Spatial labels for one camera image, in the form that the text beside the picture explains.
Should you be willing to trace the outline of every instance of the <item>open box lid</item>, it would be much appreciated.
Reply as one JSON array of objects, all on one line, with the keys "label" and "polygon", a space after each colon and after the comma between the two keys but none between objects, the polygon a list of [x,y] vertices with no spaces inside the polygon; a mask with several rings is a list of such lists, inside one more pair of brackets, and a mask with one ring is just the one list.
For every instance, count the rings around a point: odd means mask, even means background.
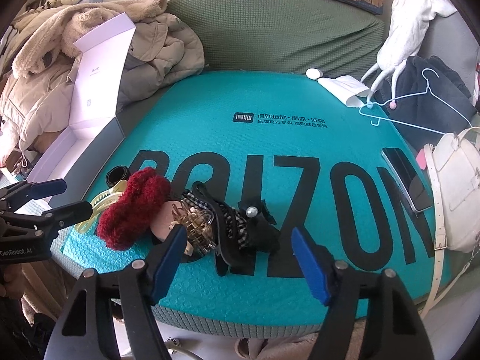
[{"label": "open box lid", "polygon": [[83,53],[70,106],[69,125],[74,130],[86,121],[115,117],[123,65],[135,29],[122,13],[74,43]]},{"label": "open box lid", "polygon": [[135,29],[128,16],[120,14],[75,42],[83,54],[74,84],[69,126],[39,159],[28,181],[64,178],[81,164],[85,178],[82,184],[88,185],[121,143],[123,132],[115,113],[123,66]]}]

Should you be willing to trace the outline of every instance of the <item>plaid fabric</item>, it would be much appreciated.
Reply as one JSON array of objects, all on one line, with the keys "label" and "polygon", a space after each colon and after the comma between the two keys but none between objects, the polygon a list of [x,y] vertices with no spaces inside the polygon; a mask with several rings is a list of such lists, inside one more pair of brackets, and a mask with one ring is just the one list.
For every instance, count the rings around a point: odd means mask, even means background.
[{"label": "plaid fabric", "polygon": [[[183,192],[183,197],[195,207],[212,211],[212,208],[208,203],[205,203],[202,200],[197,199],[194,196],[194,194],[188,190],[185,190]],[[232,217],[229,213],[229,210],[225,207],[224,204],[219,203],[218,205],[220,206],[220,210],[222,210],[223,217],[225,219],[226,228],[229,231],[229,238],[234,238],[235,235],[233,234]],[[248,246],[247,220],[240,215],[240,212],[238,212],[238,210],[235,210],[233,207],[232,207],[232,210],[235,214],[235,219],[237,221],[237,234],[235,238],[238,242],[238,248],[243,249],[244,247]]]}]

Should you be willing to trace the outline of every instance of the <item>red fuzzy hair tie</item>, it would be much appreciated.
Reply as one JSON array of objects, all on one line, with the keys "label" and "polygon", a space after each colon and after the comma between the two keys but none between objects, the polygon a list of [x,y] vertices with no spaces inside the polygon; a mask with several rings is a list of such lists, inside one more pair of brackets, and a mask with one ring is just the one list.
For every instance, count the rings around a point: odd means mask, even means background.
[{"label": "red fuzzy hair tie", "polygon": [[116,251],[132,247],[148,229],[170,193],[170,182],[147,167],[128,179],[125,192],[100,216],[97,235]]}]

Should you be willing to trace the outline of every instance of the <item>pink tag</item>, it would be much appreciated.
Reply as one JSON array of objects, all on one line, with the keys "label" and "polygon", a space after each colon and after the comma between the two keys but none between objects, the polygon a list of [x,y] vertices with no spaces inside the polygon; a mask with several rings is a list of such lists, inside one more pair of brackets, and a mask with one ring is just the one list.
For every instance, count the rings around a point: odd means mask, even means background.
[{"label": "pink tag", "polygon": [[425,170],[427,168],[427,160],[425,159],[425,151],[423,149],[417,154],[417,163],[421,170]]}]

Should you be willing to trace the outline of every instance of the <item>blue gripper pad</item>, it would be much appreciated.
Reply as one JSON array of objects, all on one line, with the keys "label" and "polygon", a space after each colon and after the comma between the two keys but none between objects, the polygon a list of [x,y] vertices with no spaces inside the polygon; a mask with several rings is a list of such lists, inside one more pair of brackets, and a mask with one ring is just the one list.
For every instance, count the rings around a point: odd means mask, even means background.
[{"label": "blue gripper pad", "polygon": [[316,245],[306,231],[292,231],[292,249],[314,298],[328,306],[332,299],[333,257],[325,246]]},{"label": "blue gripper pad", "polygon": [[28,196],[30,199],[38,200],[49,196],[60,195],[67,190],[67,183],[62,179],[45,181],[43,183],[33,184],[30,187]]},{"label": "blue gripper pad", "polygon": [[160,299],[167,296],[186,246],[187,231],[183,226],[178,231],[171,232],[162,245],[156,246],[159,249],[166,248],[166,251],[163,252],[160,264],[154,274],[151,294],[153,304],[157,304]]}]

